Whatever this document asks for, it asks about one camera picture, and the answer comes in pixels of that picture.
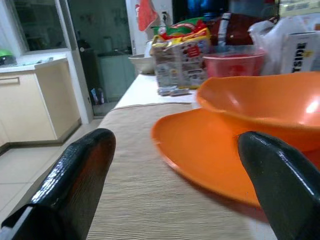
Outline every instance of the red container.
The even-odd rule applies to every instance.
[[[264,64],[265,52],[214,53],[205,55],[208,77],[259,76]]]

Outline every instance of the red cloth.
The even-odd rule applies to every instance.
[[[138,13],[139,30],[144,32],[158,17],[157,12],[152,7],[150,0],[140,0]]]

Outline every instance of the white box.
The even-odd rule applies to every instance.
[[[318,47],[316,32],[292,33],[283,38],[281,74],[311,70]]]

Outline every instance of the white bowl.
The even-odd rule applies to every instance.
[[[153,74],[155,72],[153,57],[145,57],[144,54],[138,54],[130,56],[129,60],[140,74]]]

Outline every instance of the orange bowl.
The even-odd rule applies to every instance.
[[[320,147],[320,72],[212,77],[196,98],[220,115],[234,136],[259,131],[300,151]]]

